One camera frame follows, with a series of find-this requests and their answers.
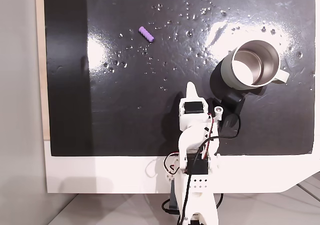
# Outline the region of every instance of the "wire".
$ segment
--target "wire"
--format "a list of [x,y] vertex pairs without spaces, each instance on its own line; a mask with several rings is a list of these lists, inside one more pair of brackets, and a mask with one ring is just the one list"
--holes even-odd
[[167,172],[168,174],[170,174],[170,175],[175,175],[175,174],[178,172],[178,170],[179,170],[180,167],[178,167],[174,172],[169,171],[169,169],[167,168],[167,165],[166,165],[167,158],[170,157],[170,156],[172,156],[172,155],[178,155],[178,154],[179,154],[179,152],[177,152],[177,151],[176,151],[176,152],[172,152],[172,153],[170,153],[168,156],[166,156],[165,159],[163,160],[163,167],[164,167],[164,169],[166,170],[166,172]]
[[221,193],[221,195],[220,195],[220,200],[219,200],[218,203],[216,204],[216,208],[217,208],[217,209],[220,207],[223,199],[224,199],[224,194]]
[[[208,138],[211,137],[211,133],[212,133],[212,128],[214,127],[214,118],[212,117],[211,113],[208,113],[208,115],[211,117],[211,127],[210,127],[210,130],[209,130],[209,133],[208,133]],[[207,153],[208,153],[208,149],[209,149],[209,143],[210,141],[207,142],[206,146],[205,146],[205,149],[204,149],[204,152],[202,153],[202,156],[201,156],[201,159],[205,159],[206,156],[207,156]]]
[[170,202],[170,198],[168,200],[165,200],[162,205],[161,208],[164,212],[166,212],[167,214],[173,214],[173,215],[180,215],[179,210],[175,210],[175,209],[167,209],[165,208],[165,205]]
[[297,184],[299,188],[301,188],[303,191],[305,191],[307,194],[309,194],[311,197],[316,199],[318,202],[320,202],[320,198],[318,198],[316,195],[314,195],[312,192],[310,192],[308,189],[306,189],[304,186],[302,186],[300,183]]
[[195,167],[195,163],[196,163],[196,158],[198,157],[200,151],[203,149],[204,145],[208,142],[208,141],[212,141],[214,139],[234,139],[239,135],[240,129],[241,129],[241,119],[240,116],[238,114],[236,114],[238,121],[239,121],[239,127],[238,130],[236,131],[236,134],[233,136],[223,136],[223,135],[218,135],[218,136],[212,136],[212,137],[208,137],[206,140],[204,140],[201,145],[199,146],[198,151],[195,154],[195,159],[193,160],[192,163],[192,167],[191,167],[191,171],[189,171],[189,177],[188,177],[188,181],[186,184],[186,193],[185,193],[185,198],[184,198],[184,203],[183,203],[183,207],[182,207],[182,214],[181,214],[181,220],[180,220],[180,225],[182,225],[184,219],[185,219],[185,215],[186,215],[186,206],[187,206],[187,202],[188,202],[188,196],[189,196],[189,188],[190,188],[190,182],[191,182],[191,175],[192,175],[192,170]]

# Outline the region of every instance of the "floor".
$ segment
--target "floor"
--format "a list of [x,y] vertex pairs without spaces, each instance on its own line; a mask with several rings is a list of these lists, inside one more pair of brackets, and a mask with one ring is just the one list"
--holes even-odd
[[[320,196],[320,175],[301,184]],[[175,225],[177,216],[161,210],[167,198],[167,194],[79,194],[49,225]],[[297,186],[282,193],[226,194],[218,215],[219,225],[319,225],[320,203]]]

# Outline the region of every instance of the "gray wall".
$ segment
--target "gray wall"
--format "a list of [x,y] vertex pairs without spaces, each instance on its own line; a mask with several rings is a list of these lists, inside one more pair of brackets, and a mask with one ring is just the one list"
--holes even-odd
[[74,195],[46,193],[35,0],[0,17],[0,224],[46,225]]

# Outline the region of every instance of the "wooden board edge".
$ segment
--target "wooden board edge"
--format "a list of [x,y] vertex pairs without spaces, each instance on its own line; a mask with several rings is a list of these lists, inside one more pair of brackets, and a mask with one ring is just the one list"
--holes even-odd
[[36,32],[38,45],[38,63],[40,79],[40,98],[42,115],[43,140],[50,140],[48,82],[47,82],[47,51],[45,27],[45,0],[35,0],[36,5]]

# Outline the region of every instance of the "red wire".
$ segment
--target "red wire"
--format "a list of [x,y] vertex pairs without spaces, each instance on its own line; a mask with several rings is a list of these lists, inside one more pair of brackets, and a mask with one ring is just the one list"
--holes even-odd
[[[212,120],[211,127],[210,127],[210,130],[209,130],[209,135],[208,135],[208,138],[210,138],[211,137],[212,128],[214,127],[214,118],[212,117],[211,113],[208,113],[208,115],[211,116],[211,120]],[[205,154],[204,154],[204,157],[203,157],[204,159],[207,157],[207,153],[208,153],[208,149],[209,149],[209,143],[210,143],[210,141],[208,141],[208,143],[207,143]]]

